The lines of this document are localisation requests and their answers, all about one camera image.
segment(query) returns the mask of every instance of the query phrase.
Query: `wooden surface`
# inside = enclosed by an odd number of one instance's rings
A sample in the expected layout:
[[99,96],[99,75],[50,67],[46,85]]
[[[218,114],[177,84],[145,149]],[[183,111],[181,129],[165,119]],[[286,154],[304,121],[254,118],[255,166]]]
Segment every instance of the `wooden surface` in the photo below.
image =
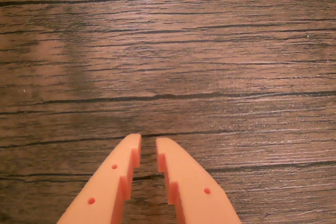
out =
[[243,223],[336,223],[336,0],[0,0],[0,73],[1,224],[56,223],[133,132],[123,223],[176,223],[158,136]]

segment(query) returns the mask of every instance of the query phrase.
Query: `orange claw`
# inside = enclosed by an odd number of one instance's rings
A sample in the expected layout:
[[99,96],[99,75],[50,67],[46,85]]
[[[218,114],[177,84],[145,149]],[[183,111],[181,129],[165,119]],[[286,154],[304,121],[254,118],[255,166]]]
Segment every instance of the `orange claw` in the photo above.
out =
[[158,138],[156,150],[178,224],[241,224],[220,185],[188,152],[169,138]]
[[125,137],[101,164],[57,224],[121,224],[131,197],[133,170],[140,166],[141,135]]

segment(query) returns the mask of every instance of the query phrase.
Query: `wooden table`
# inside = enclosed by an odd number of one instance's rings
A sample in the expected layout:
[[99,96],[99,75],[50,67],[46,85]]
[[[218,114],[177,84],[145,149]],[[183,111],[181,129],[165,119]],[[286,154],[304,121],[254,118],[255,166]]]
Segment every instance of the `wooden table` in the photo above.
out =
[[123,223],[176,223],[158,136],[243,223],[336,223],[336,0],[0,0],[0,73],[0,223],[56,223],[133,132]]

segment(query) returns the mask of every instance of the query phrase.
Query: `dark wood grain line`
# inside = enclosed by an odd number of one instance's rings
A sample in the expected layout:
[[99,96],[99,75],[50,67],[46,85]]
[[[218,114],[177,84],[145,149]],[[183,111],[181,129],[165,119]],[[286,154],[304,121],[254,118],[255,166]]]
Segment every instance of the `dark wood grain line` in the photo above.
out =
[[19,182],[23,182],[23,183],[41,183],[41,182],[50,182],[50,183],[66,183],[66,182],[87,182],[87,179],[68,179],[68,180],[54,180],[54,179],[39,179],[39,180],[31,180],[31,181],[27,181],[25,179],[21,179],[21,178],[1,178],[0,177],[0,181],[1,180],[10,180],[10,181],[19,181]]
[[15,112],[0,112],[0,115],[21,115],[21,114],[35,114],[46,113],[47,111],[15,111]]
[[293,60],[293,61],[280,61],[280,62],[214,62],[215,65],[290,65],[290,64],[301,64],[301,63],[317,63],[317,64],[324,64],[329,62],[336,62],[335,59],[318,59],[318,60]]
[[280,169],[280,168],[309,168],[315,166],[336,166],[336,161],[319,161],[319,162],[305,162],[305,163],[286,163],[286,164],[267,164],[267,165],[257,165],[257,166],[239,166],[239,167],[225,167],[225,168],[208,168],[206,169],[209,173],[231,173],[231,172],[241,172],[244,170],[270,170],[270,169]]
[[69,174],[69,173],[35,173],[35,174],[6,174],[1,175],[1,177],[45,177],[45,176],[58,176],[58,177],[74,177],[74,176],[92,176],[89,173],[77,173],[77,174]]
[[46,62],[45,60],[16,60],[16,61],[3,61],[0,62],[1,65],[16,64],[16,63],[40,63]]
[[158,94],[152,97],[116,97],[116,98],[93,98],[93,99],[75,99],[75,100],[50,100],[39,104],[62,104],[62,103],[96,103],[96,102],[130,102],[130,101],[156,101],[162,99],[169,100],[188,100],[188,99],[212,99],[212,98],[255,98],[255,97],[284,97],[291,95],[305,95],[311,97],[335,96],[336,90],[329,91],[312,91],[312,92],[290,92],[290,93],[239,93],[239,94],[223,94],[223,93],[199,93],[199,94]]
[[[152,14],[171,14],[175,15],[176,13],[152,13]],[[89,15],[90,17],[97,16],[101,14],[94,14]],[[336,19],[330,18],[330,19],[297,19],[293,20],[291,22],[283,22],[283,23],[257,23],[257,24],[232,24],[232,25],[218,25],[218,26],[200,26],[195,28],[183,28],[180,30],[145,30],[141,31],[141,29],[94,29],[94,30],[81,30],[81,33],[126,33],[127,35],[133,35],[133,34],[161,34],[161,33],[181,33],[181,32],[190,32],[190,31],[197,31],[202,29],[220,29],[220,28],[236,28],[236,27],[288,27],[288,25],[297,25],[297,24],[309,24],[311,21],[334,21]],[[307,31],[334,31],[336,30],[335,27],[329,27],[329,28],[307,28],[307,29],[285,29],[285,30],[267,30],[267,31],[260,31],[260,33],[287,33],[287,32],[307,32]],[[71,33],[71,32],[78,32],[78,28],[76,29],[64,29],[64,30],[54,30],[54,31],[44,31],[44,30],[18,30],[18,31],[7,31],[0,33],[0,35],[9,35],[9,34],[24,34],[24,33],[41,33],[41,34],[63,34],[63,33]],[[232,33],[230,35],[243,35],[243,34],[256,34],[254,33]]]
[[15,6],[15,5],[52,5],[52,4],[85,4],[85,3],[106,3],[117,1],[146,1],[146,0],[73,0],[73,1],[8,1],[0,2],[0,7]]
[[169,44],[199,44],[199,43],[223,43],[223,42],[256,42],[256,41],[288,41],[293,40],[294,38],[302,38],[302,36],[292,36],[287,38],[276,38],[272,36],[263,36],[263,35],[256,35],[256,36],[249,36],[249,37],[242,37],[242,38],[232,38],[232,39],[201,39],[201,40],[164,40],[164,41],[137,41],[133,43],[126,43],[126,44],[106,44],[106,45],[88,45],[84,46],[87,48],[104,48],[104,47],[123,47],[123,46],[138,46],[138,45],[169,45]]
[[[272,170],[272,169],[286,169],[286,168],[295,168],[295,169],[306,169],[312,167],[336,167],[336,161],[319,161],[319,162],[304,162],[304,163],[283,163],[283,164],[265,164],[265,165],[244,165],[238,167],[223,167],[223,168],[206,168],[206,171],[209,173],[235,173],[243,171],[258,171],[258,170]],[[80,177],[85,176],[89,177],[92,174],[62,174],[62,173],[43,173],[43,174],[9,174],[9,175],[0,175],[1,179],[17,179],[17,178],[26,178],[26,177],[46,177],[46,176],[57,176],[57,177]],[[163,174],[152,174],[141,177],[134,177],[133,181],[140,180],[153,180],[158,178],[163,178]]]
[[[336,129],[323,129],[323,131],[320,130],[312,130],[310,133],[322,133],[322,132],[333,132]],[[285,132],[290,131],[292,134],[295,134],[293,132],[293,129],[278,129],[278,130],[270,130],[270,131],[238,131],[238,130],[213,130],[213,131],[190,131],[190,132],[174,132],[174,133],[158,133],[158,134],[142,134],[142,137],[172,137],[172,136],[183,136],[183,135],[211,135],[211,134],[250,134],[250,133],[273,133],[273,132]],[[302,132],[297,129],[297,134],[302,134]],[[111,140],[121,140],[123,139],[123,136],[116,136],[116,137],[95,137],[95,138],[80,138],[80,139],[71,139],[71,140],[55,140],[55,141],[45,141],[45,142],[31,142],[28,144],[12,144],[12,145],[4,145],[0,146],[0,149],[8,149],[8,148],[18,148],[18,147],[29,147],[29,146],[35,146],[35,145],[49,145],[49,144],[62,144],[62,143],[74,143],[74,142],[87,142],[87,141],[111,141]]]

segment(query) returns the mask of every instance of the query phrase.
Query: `orange plastic part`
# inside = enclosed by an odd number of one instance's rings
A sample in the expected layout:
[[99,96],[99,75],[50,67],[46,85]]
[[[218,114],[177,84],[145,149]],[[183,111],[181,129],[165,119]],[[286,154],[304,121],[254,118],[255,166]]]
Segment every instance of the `orange plastic part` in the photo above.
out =
[[241,224],[220,185],[188,152],[169,138],[158,138],[156,148],[178,224]]
[[125,137],[101,164],[57,224],[121,224],[133,170],[140,166],[141,135]]

